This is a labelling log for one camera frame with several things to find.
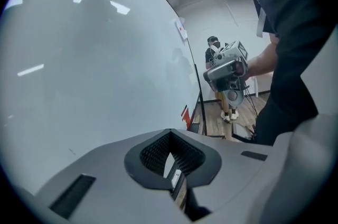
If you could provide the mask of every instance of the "person's arm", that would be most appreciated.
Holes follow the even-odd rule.
[[[264,49],[264,51],[257,57],[248,61],[248,73],[246,79],[259,76],[261,74],[267,74],[272,72],[277,64],[276,46],[278,44],[278,38],[274,34],[269,33],[271,43]]]
[[[205,68],[210,69],[211,68],[211,62],[206,62],[205,63]]]

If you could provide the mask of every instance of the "wooden floor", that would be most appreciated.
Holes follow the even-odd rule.
[[[252,96],[251,99],[255,104],[257,113],[259,113],[265,106],[266,101],[269,97],[269,93],[259,95],[258,98]],[[206,129],[208,136],[224,135],[229,141],[237,141],[231,137],[231,123],[236,122],[242,126],[247,126],[252,130],[252,124],[256,123],[256,114],[251,107],[248,99],[246,98],[243,103],[238,107],[239,117],[237,120],[232,120],[230,124],[226,123],[221,118],[221,108],[218,102],[210,102],[204,104],[205,117],[206,117]],[[200,104],[196,107],[196,113],[194,122],[201,123],[199,133],[201,134],[202,127],[202,114]]]

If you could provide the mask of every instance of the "person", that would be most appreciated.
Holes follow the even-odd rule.
[[[301,74],[336,25],[336,3],[256,0],[255,4],[259,6],[258,34],[270,27],[271,44],[248,61],[246,78],[274,71],[270,96],[256,120],[256,142],[273,145],[279,134],[293,131],[318,113]]]
[[[213,55],[215,54],[214,49],[221,49],[221,43],[218,41],[218,38],[215,36],[211,36],[208,38],[208,49],[205,52],[205,67],[209,69],[213,66]],[[229,123],[230,120],[236,120],[239,116],[236,107],[230,107],[227,103],[226,97],[223,92],[215,92],[215,97],[218,100],[221,100],[221,117],[226,122]]]

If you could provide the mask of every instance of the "black slot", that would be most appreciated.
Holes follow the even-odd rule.
[[[68,219],[86,195],[95,177],[81,174],[77,179],[50,205],[50,209],[59,216]]]
[[[261,160],[261,161],[265,161],[266,158],[268,157],[266,154],[259,154],[259,153],[250,152],[250,151],[244,151],[241,153],[241,155],[244,155],[249,158]]]

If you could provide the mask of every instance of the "white curved wall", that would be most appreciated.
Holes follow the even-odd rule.
[[[34,194],[97,146],[186,129],[199,88],[177,18],[166,0],[10,0],[0,146],[12,182]]]

